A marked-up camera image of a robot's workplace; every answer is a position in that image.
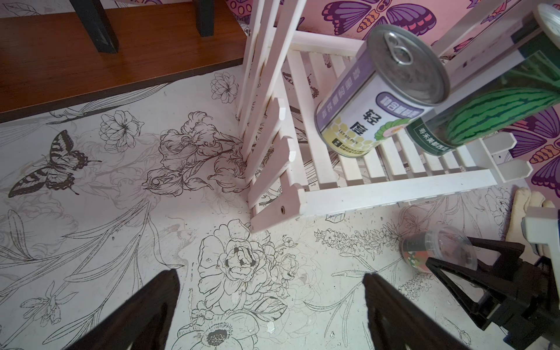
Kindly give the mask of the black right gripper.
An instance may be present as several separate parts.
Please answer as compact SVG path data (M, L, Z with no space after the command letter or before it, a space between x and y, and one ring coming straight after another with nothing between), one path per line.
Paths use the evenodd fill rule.
M476 271L429 258L427 268L447 288L481 330L491 324L507 331L504 342L527 349L538 338L559 346L559 292L549 258L534 265L522 262L520 243L468 237L474 247L497 252L492 265L478 259ZM463 284L482 291L473 299Z

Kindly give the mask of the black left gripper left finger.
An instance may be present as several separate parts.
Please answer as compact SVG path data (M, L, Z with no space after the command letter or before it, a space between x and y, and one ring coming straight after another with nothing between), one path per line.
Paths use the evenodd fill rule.
M70 349L164 349L179 298L175 269L160 272Z

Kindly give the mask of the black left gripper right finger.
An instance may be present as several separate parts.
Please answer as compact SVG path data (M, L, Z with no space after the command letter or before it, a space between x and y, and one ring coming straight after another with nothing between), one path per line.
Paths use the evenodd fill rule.
M467 349L378 274L365 274L368 329L375 349Z

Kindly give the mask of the red seed jar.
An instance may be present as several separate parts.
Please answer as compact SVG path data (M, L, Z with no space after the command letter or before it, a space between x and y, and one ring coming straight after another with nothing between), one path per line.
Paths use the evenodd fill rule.
M400 251L405 262L417 271L430 274L427 260L435 258L471 270L478 267L475 249L462 231L448 225L406 236Z

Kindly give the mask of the green watermelon can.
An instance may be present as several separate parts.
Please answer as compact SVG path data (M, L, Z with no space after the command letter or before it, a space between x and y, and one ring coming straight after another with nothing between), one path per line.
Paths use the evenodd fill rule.
M426 153L444 155L559 103L559 9L539 4L511 36L501 75L434 118L406 128Z

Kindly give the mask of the white slatted wooden shelf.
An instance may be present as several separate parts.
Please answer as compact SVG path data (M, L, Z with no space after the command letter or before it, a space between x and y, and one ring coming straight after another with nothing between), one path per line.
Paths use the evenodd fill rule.
M484 188L532 173L525 160L496 163L518 144L483 113L475 128L490 132L445 143L422 127L500 75L495 66L543 58L559 68L559 44L545 26L549 5L523 1L519 26L534 34L477 55L474 70L443 65L439 55L489 14L472 10L435 47L421 36L435 15L416 4L334 1L323 16L334 36L298 30L304 1L254 1L244 53L239 125L246 161L250 225L256 232L306 215L395 204Z

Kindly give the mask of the purple label tin can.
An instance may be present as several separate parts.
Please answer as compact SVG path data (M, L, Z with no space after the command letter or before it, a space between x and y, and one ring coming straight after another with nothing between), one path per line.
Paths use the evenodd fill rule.
M377 26L318 106L316 128L336 153L359 158L442 104L450 90L428 45L397 26Z

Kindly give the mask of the brown wooden stepped stand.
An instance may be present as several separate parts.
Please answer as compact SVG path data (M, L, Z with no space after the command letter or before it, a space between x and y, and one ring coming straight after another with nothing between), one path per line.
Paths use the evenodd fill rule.
M245 33L224 1L104 9L1 3L1 121L239 65Z

